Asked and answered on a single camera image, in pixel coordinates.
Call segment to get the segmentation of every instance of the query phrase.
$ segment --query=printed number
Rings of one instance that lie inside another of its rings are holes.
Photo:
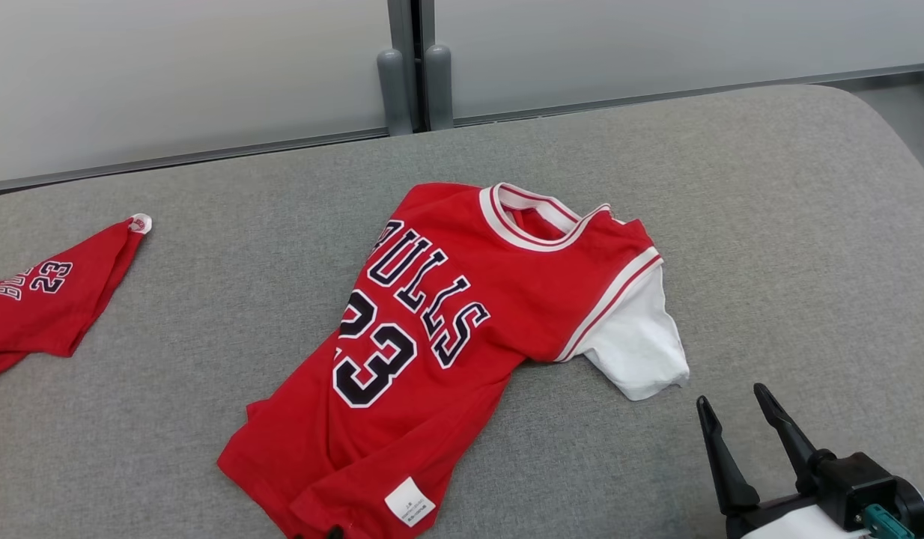
[[[68,262],[55,262],[47,260],[40,266],[40,275],[30,281],[30,290],[42,290],[44,293],[57,293],[59,287],[66,282],[64,277],[69,274],[73,265]]]
[[[376,321],[376,304],[362,293],[362,290],[352,290],[349,294],[349,305],[346,306],[346,314],[349,311],[355,311],[356,317],[343,317],[342,323],[339,324],[339,337],[342,338],[359,338],[369,329],[372,322]]]
[[[332,385],[335,386],[335,392],[352,407],[372,406],[372,403],[392,386],[392,380],[399,376],[405,365],[410,364],[416,356],[415,341],[412,341],[409,335],[405,335],[405,331],[396,324],[381,324],[373,331],[372,341],[375,341],[380,351],[372,354],[362,367],[346,356],[335,369],[332,369]],[[387,357],[381,352],[386,349],[386,345],[395,348],[395,352]],[[372,377],[366,383],[356,378],[357,373],[363,368],[372,373]]]

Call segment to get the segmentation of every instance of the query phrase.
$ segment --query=gray floor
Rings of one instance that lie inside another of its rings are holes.
[[[901,136],[924,167],[924,73],[831,82],[865,100]]]

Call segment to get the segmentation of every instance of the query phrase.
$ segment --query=gray padded table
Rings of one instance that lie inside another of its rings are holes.
[[[723,536],[702,393],[763,499],[794,492],[756,381],[924,494],[923,168],[865,103],[774,86],[0,195],[0,279],[154,218],[76,355],[0,376],[0,539],[278,537],[215,459],[427,181],[642,219],[692,380],[632,403],[584,359],[517,369],[425,537]]]

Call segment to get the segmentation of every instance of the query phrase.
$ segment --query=teal connector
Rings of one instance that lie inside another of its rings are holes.
[[[865,528],[872,532],[875,539],[915,539],[914,533],[909,532],[879,504],[865,508]]]

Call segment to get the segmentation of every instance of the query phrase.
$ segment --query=robotic arm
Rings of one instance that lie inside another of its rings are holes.
[[[763,383],[756,383],[754,393],[794,468],[797,494],[761,502],[725,445],[714,409],[699,397],[708,465],[729,539],[924,537],[924,498],[910,482],[864,453],[838,458],[815,449]]]

